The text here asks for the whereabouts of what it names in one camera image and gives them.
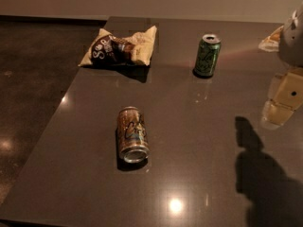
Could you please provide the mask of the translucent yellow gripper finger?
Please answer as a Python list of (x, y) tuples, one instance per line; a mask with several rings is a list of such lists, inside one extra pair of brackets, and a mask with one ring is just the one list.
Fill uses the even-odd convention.
[(303, 68), (296, 67), (285, 74), (275, 74), (262, 110), (261, 125), (265, 129), (276, 130), (302, 105)]

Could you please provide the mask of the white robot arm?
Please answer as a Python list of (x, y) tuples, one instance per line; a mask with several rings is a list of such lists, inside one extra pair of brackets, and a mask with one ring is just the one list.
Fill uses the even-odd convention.
[(284, 74), (275, 74), (262, 110), (262, 126), (275, 130), (283, 126), (303, 105), (303, 4), (259, 45), (260, 50), (276, 52), (288, 65)]

